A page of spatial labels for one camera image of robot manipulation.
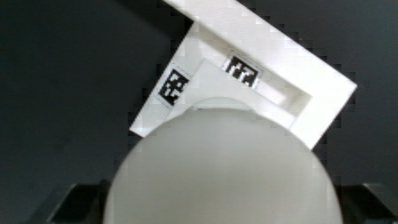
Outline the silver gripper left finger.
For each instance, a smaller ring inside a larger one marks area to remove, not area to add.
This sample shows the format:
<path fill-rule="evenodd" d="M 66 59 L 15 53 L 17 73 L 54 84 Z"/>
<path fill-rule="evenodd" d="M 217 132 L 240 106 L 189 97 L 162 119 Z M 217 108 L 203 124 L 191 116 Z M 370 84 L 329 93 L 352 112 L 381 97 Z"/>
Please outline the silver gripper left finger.
<path fill-rule="evenodd" d="M 102 224 L 107 185 L 73 184 L 56 201 L 47 224 Z"/>

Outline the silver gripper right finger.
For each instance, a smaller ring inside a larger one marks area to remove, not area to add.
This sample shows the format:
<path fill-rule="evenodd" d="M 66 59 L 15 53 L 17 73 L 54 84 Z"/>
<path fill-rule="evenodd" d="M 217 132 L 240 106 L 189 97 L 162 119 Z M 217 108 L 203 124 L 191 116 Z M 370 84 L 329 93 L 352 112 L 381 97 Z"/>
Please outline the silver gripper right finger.
<path fill-rule="evenodd" d="M 398 196 L 381 183 L 340 189 L 343 224 L 398 224 Z"/>

